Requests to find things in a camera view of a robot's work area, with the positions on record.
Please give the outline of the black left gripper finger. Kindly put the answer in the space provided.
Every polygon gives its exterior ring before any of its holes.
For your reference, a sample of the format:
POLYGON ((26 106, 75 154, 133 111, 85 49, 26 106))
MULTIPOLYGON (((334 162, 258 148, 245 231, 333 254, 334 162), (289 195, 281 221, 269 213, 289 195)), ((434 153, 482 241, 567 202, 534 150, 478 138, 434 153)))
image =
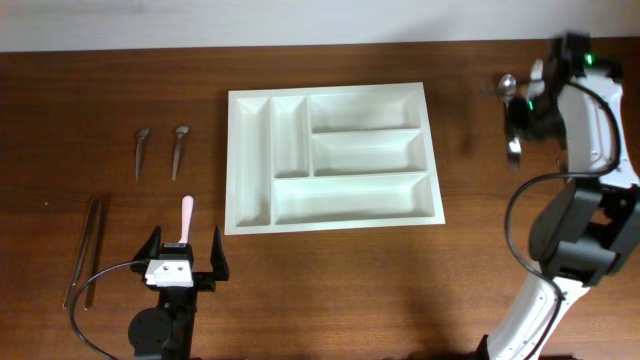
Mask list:
POLYGON ((158 257, 161 245, 161 227, 157 225, 133 257, 134 261, 150 261, 158 257))
POLYGON ((216 226, 214 230, 210 254, 210 264, 212 267, 213 277, 216 281, 229 280, 230 271, 222 246, 222 234, 218 226, 216 226))

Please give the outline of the large metal spoon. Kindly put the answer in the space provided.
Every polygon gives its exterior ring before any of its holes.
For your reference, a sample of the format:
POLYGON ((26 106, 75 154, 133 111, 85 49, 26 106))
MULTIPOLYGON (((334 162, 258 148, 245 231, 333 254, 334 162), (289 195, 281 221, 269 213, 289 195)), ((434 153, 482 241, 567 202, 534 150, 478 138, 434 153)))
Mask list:
POLYGON ((496 95, 503 103, 505 120, 509 119, 509 106, 517 94, 517 81, 512 74, 503 75, 497 85, 496 95))

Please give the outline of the metal fork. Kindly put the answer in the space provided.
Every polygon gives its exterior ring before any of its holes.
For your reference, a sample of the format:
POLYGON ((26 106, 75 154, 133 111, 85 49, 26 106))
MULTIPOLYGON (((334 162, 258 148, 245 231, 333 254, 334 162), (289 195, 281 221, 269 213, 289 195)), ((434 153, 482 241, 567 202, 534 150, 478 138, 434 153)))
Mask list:
POLYGON ((517 136, 514 136, 506 142, 506 158, 511 172, 520 172, 521 156, 522 146, 520 139, 517 136))
POLYGON ((559 173, 567 173, 568 172, 568 165, 567 165, 567 162, 564 159, 557 158, 556 159, 556 165, 557 165, 559 173))

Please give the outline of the metal chopstick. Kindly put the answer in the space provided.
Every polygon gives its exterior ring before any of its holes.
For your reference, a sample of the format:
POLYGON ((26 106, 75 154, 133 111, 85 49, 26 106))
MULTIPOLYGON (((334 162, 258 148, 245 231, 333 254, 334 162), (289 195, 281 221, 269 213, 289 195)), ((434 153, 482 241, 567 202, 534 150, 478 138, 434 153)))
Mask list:
POLYGON ((82 236, 80 239, 80 245, 79 245, 79 249, 78 249, 78 253, 76 256, 76 259, 74 261, 74 265, 73 265, 73 269, 72 269, 72 274, 71 274, 71 278, 70 281, 68 283, 66 292, 65 292, 65 296, 64 296, 64 300, 63 300, 63 304, 62 304, 62 308, 66 309, 69 305, 69 302, 71 300, 71 297, 74 293, 74 290, 77 286, 78 280, 80 278, 81 272, 82 272, 82 267, 83 267, 83 263, 86 257, 86 253, 87 253, 87 247, 89 244, 89 240, 91 239, 91 235, 93 232, 93 226, 95 224, 95 217, 96 214, 98 212, 98 208, 100 205, 100 199, 98 197, 93 197, 91 199, 91 202, 89 204, 88 210, 87 210, 87 214, 85 217, 85 221, 83 224, 83 229, 82 229, 82 236))
MULTIPOLYGON (((96 208, 95 219, 94 219, 94 227, 92 230, 91 253, 90 253, 90 262, 89 262, 90 278, 95 276, 98 272, 100 242, 102 237, 102 223, 103 223, 103 199, 99 197, 97 198, 97 208, 96 208)), ((84 306, 83 306, 85 310, 89 310, 92 307, 94 303, 94 293, 95 293, 95 285, 91 283, 86 288, 86 295, 85 295, 84 306)))

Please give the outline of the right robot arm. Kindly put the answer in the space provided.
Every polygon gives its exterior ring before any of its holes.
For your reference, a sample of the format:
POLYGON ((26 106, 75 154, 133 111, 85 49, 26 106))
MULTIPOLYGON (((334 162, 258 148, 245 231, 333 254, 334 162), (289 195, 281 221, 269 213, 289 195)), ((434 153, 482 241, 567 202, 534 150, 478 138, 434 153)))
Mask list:
POLYGON ((623 81, 621 63, 594 54, 589 34, 566 32, 551 39, 548 57, 534 62, 528 78, 506 74, 497 85, 508 163, 519 167, 523 141, 545 139, 558 141, 567 162, 526 181, 509 200, 505 239, 527 277, 475 358, 539 358, 568 310, 638 247, 639 177, 626 149, 623 81), (564 187, 533 221, 524 257, 512 233, 515 203, 549 180, 564 187))

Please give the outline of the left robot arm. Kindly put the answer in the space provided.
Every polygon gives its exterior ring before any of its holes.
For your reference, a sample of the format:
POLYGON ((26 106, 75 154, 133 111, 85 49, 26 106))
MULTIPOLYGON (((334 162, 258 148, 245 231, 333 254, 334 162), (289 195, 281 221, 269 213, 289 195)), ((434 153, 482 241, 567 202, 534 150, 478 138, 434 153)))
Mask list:
POLYGON ((190 244, 163 243, 160 227, 154 228, 134 260, 131 271, 140 274, 145 286, 158 293, 157 304, 140 311, 130 322, 128 339, 134 357, 189 359, 198 295, 214 292, 218 282, 229 279, 220 230, 214 231, 208 272, 193 269, 190 244))

